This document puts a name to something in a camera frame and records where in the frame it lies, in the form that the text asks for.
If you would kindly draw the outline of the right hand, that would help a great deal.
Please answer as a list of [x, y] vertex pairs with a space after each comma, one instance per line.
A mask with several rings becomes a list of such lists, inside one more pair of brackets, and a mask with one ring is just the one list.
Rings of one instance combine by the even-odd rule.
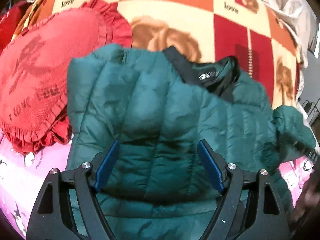
[[319, 173], [313, 171], [289, 218], [290, 229], [298, 231], [316, 220], [319, 220]]

